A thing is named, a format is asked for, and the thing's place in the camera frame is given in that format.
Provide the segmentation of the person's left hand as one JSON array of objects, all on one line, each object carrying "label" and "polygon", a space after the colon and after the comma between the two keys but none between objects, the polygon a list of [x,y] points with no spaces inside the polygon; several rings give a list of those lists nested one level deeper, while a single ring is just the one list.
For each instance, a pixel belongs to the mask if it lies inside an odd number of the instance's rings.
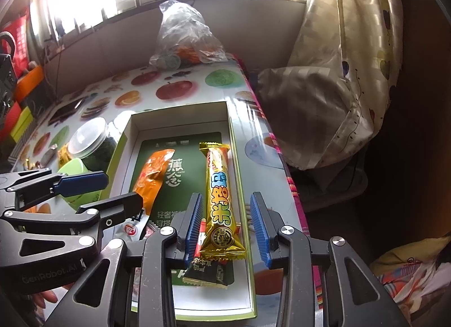
[{"label": "person's left hand", "polygon": [[33,294],[32,300],[36,307],[45,310],[48,303],[57,304],[60,298],[63,297],[72,286],[73,283],[58,287],[57,289]]}]

